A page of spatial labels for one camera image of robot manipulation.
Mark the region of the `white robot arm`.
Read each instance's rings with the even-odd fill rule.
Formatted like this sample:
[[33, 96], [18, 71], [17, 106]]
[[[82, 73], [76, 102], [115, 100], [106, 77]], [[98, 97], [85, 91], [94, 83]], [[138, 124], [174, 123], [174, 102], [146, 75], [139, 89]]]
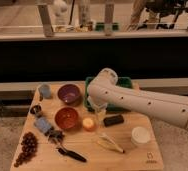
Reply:
[[124, 88], [117, 81], [114, 70], [102, 69], [87, 86], [89, 103], [98, 109], [112, 104], [188, 130], [188, 96]]

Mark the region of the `background robot arm white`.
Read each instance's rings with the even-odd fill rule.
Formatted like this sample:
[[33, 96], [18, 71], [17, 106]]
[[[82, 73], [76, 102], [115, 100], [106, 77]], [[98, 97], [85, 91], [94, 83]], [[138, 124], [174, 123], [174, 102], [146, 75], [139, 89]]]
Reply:
[[53, 1], [53, 12], [56, 17], [57, 25], [64, 25], [64, 13], [67, 11], [67, 3], [64, 0]]

